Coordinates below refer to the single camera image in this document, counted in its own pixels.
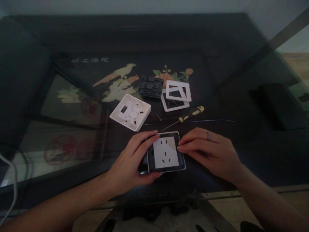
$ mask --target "forearm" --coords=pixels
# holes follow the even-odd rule
[[[104,175],[63,192],[4,224],[1,231],[62,231],[80,215],[111,199]]]
[[[290,203],[244,167],[243,178],[234,183],[266,230],[309,231],[309,222]]]

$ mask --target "hand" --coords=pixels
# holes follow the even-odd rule
[[[141,175],[137,170],[147,149],[159,139],[160,135],[157,135],[157,132],[157,130],[144,131],[134,135],[111,169],[104,174],[113,197],[129,191],[137,185],[151,184],[161,176],[159,172]]]
[[[177,149],[201,163],[212,174],[233,184],[242,181],[241,164],[231,140],[202,128],[195,128],[182,137]]]

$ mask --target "yellow screwdriver handle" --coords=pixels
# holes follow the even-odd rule
[[[192,110],[190,110],[188,113],[186,113],[184,116],[180,117],[178,120],[180,122],[184,122],[186,121],[187,119],[190,119],[190,118],[193,118],[195,115],[199,114],[199,113],[202,113],[204,111],[204,107],[203,106],[199,106],[199,107],[196,107]]]

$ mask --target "ring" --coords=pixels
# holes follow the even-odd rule
[[[211,139],[211,135],[210,135],[210,133],[207,131],[207,134],[208,134],[208,138],[207,138],[207,140],[208,141],[210,141],[210,139]]]

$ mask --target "screwdriver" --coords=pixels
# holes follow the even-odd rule
[[[178,118],[178,121],[173,123],[172,125],[175,125],[176,123],[178,122],[184,122],[186,121],[187,119],[190,119],[190,118],[193,118],[195,115],[199,114],[199,113],[202,113],[204,111],[204,107],[203,106],[199,106],[199,107],[196,107],[192,110],[190,110],[187,114],[185,114],[184,116]]]

